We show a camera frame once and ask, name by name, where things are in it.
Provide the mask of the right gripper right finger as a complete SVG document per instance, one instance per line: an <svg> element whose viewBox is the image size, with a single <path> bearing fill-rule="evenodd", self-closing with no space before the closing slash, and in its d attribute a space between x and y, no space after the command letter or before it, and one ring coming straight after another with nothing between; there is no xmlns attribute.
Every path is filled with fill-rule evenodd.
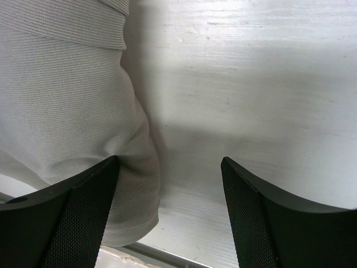
<svg viewBox="0 0 357 268"><path fill-rule="evenodd" d="M356 210L317 203L221 162L240 267L355 267Z"/></svg>

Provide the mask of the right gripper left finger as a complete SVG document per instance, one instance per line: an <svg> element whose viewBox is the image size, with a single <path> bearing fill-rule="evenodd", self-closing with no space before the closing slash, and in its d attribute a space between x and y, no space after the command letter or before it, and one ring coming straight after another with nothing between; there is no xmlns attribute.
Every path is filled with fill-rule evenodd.
<svg viewBox="0 0 357 268"><path fill-rule="evenodd" d="M1 204L1 267L94 267L117 186L117 157Z"/></svg>

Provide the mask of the grey trousers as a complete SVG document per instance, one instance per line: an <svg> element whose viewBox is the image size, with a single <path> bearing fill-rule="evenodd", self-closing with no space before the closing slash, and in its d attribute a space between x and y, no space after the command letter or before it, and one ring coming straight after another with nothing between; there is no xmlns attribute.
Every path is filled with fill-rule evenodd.
<svg viewBox="0 0 357 268"><path fill-rule="evenodd" d="M120 63L128 14L128 1L1 2L1 173L42 188L118 156L112 247L159 220L157 152Z"/></svg>

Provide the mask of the aluminium table frame rail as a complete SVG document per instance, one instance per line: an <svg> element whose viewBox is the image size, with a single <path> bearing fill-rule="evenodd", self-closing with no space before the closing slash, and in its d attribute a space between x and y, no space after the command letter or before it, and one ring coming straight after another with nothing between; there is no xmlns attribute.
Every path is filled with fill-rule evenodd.
<svg viewBox="0 0 357 268"><path fill-rule="evenodd" d="M141 243L124 247L102 246L96 267L205 267L196 261L185 259Z"/></svg>

